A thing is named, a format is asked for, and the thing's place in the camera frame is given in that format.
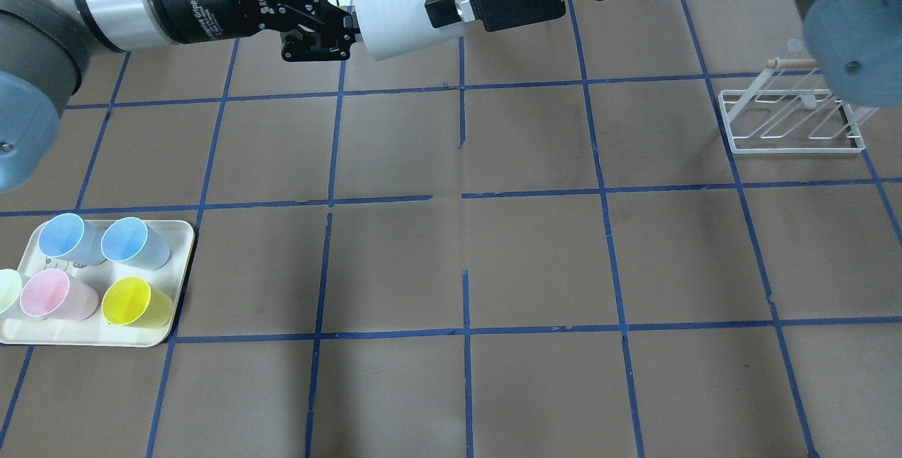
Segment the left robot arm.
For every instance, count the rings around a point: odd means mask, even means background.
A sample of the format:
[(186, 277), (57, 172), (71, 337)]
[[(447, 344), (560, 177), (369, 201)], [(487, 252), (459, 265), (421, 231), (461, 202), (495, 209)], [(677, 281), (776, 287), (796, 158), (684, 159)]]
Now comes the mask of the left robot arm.
[(328, 0), (1, 0), (1, 185), (31, 178), (93, 56), (280, 34), (287, 62), (347, 60), (359, 28)]

